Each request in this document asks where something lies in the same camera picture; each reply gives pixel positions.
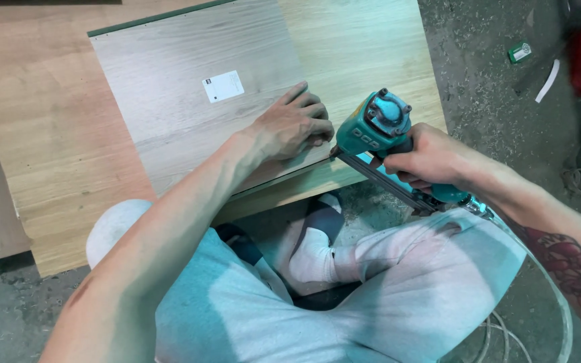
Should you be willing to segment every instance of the white label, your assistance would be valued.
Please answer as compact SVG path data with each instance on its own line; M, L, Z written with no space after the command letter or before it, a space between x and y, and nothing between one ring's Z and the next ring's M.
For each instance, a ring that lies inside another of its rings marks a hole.
M524 43L521 46L521 49L518 52L515 52L514 55L514 60L518 61L521 58L527 56L528 54L530 54L531 52L531 46L529 46L528 44Z
M203 80L205 93L208 94L210 103L222 101L243 93L243 86L236 70L206 78Z

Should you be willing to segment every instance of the concrete floor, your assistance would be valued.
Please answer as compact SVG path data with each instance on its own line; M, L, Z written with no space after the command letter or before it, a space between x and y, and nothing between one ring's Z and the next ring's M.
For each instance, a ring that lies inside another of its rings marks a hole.
M581 197L570 195L559 177L572 163L581 132L581 101L569 87L566 62L549 94L537 104L533 99L544 79L535 80L533 91L521 97L510 88L534 62L511 65L506 56L507 49L522 39L529 40L536 55L547 50L566 25L563 7L556 0L420 0L419 4L450 134L507 163L581 211ZM342 194L347 223L338 243L409 218L404 205L368 182L344 188ZM305 202L298 202L239 221L282 275L281 261L288 247L279 241L296 238L293 233L304 207ZM257 230L252 227L256 222L269 228ZM30 253L0 260L0 363L37 361L63 302L88 272L79 268L42 279ZM325 287L289 284L300 294ZM496 310L534 362L554 362L561 320L550 288L534 265L524 263ZM574 319L574 323L570 361L581 362L581 322ZM477 329L443 361L471 362L482 334ZM499 334L494 336L484 362L502 361L502 341ZM512 348L510 356L510 362L526 361L518 348Z

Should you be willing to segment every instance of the nail gun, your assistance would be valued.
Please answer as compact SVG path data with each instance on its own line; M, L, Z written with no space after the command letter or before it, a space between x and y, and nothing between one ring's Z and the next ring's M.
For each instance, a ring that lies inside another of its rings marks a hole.
M491 218L493 212L468 192L452 185L434 184L427 194L403 183L396 175L387 174L384 167L370 166L373 157L383 161L390 154L409 153L414 144L407 135L411 128L412 107L386 88L367 97L336 134L337 144L331 158L339 158L372 182L394 194L414 214L429 216L445 211L448 203L456 203L473 214Z

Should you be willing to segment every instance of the tattooed arm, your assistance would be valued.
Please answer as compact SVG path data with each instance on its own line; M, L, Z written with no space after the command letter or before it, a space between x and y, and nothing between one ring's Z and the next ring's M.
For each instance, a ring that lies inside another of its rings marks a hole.
M388 156L387 172L427 191L453 184L488 203L528 246L581 318L581 214L507 166L420 123L414 151Z

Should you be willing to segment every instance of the leg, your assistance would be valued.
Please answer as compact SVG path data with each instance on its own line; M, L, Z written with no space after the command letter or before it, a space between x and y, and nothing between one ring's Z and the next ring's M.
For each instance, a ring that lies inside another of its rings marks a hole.
M328 312L336 331L402 363L434 362L458 345L495 308L526 256L499 228L462 209L376 233L343 252L356 262L343 258L343 270L369 280Z
M122 202L87 240L94 267L150 207ZM209 229L156 311L157 361L333 362L345 357L330 318L283 301Z

